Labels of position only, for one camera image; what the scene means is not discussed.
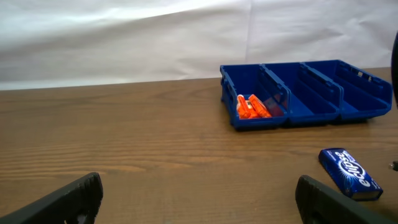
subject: eclipse logo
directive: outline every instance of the eclipse logo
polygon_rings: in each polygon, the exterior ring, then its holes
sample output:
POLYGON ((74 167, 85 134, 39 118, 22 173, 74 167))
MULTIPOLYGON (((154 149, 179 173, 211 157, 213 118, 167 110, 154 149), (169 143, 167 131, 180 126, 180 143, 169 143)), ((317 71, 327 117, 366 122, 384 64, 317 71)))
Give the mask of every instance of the eclipse logo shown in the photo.
POLYGON ((365 180, 365 170, 355 161, 350 161, 345 154, 340 152, 335 152, 335 154, 340 158, 338 165, 340 170, 344 172, 346 175, 356 177, 365 187, 370 187, 371 184, 365 180))

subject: blue plastic container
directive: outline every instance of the blue plastic container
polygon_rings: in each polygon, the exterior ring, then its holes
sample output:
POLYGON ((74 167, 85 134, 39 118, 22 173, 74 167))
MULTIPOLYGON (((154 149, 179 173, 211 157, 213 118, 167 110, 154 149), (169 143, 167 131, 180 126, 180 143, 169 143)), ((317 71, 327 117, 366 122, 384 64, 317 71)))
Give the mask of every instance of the blue plastic container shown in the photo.
POLYGON ((222 65, 221 100, 236 128, 366 119, 391 109, 392 86, 340 60, 222 65), (237 95, 255 94, 271 118, 239 119, 237 95))

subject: white wall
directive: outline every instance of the white wall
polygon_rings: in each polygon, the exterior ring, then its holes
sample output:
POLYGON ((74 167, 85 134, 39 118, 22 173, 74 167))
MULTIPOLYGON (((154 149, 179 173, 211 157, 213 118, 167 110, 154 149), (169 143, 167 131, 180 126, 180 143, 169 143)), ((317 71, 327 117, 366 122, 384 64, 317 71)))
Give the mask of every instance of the white wall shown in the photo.
POLYGON ((2 0, 0 90, 210 78, 221 64, 387 67, 397 0, 2 0))

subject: wooden tabletop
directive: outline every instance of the wooden tabletop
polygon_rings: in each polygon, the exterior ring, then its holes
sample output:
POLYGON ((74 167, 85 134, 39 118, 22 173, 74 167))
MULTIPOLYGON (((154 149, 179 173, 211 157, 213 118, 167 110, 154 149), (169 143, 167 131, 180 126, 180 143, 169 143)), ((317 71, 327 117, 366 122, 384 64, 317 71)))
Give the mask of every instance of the wooden tabletop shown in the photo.
MULTIPOLYGON (((388 68, 370 69, 390 80, 388 68)), ((301 223, 307 174, 336 188, 321 149, 345 147, 398 221, 398 111, 367 123, 236 132, 220 79, 0 91, 0 216, 99 172, 101 223, 301 223)))

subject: wooden table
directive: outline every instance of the wooden table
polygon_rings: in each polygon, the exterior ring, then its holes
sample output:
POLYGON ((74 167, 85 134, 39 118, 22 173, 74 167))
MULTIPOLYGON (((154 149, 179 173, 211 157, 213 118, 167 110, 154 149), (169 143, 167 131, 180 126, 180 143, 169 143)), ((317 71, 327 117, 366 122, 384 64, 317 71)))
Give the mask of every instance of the wooden table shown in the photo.
MULTIPOLYGON (((389 69, 370 72, 390 80, 389 69)), ((367 123, 236 132, 220 79, 0 92, 0 216, 91 171, 96 223, 301 223, 302 174, 337 189, 321 149, 345 147, 398 221, 398 111, 367 123)))

